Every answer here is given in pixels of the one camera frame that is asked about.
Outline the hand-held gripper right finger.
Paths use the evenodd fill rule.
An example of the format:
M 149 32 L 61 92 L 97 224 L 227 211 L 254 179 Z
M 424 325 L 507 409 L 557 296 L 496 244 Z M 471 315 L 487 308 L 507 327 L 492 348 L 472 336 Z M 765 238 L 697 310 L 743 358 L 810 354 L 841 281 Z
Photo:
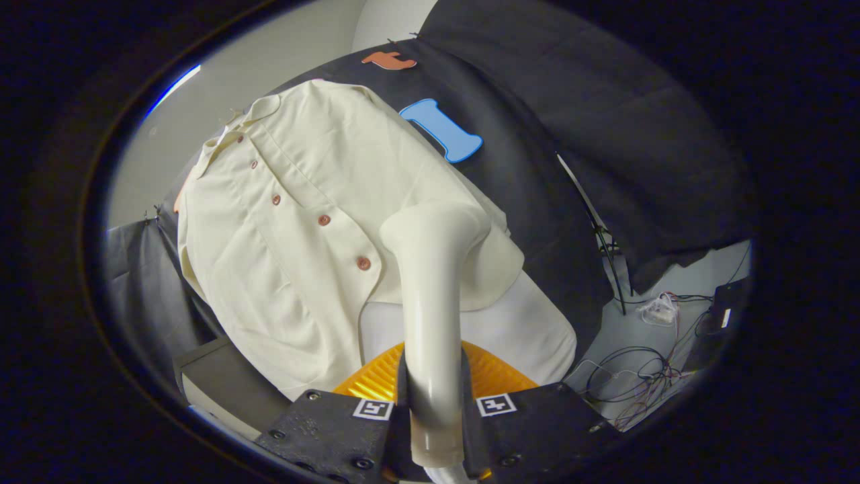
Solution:
M 464 343 L 465 471 L 479 482 L 566 482 L 617 448 L 621 432 L 568 384 L 538 385 Z

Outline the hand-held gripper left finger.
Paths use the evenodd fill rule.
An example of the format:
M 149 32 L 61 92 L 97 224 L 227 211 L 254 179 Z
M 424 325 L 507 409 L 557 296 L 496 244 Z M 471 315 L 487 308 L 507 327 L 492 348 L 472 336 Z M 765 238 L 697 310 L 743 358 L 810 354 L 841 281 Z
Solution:
M 403 349 L 376 356 L 335 391 L 306 391 L 255 443 L 338 483 L 410 480 L 409 411 L 397 405 Z

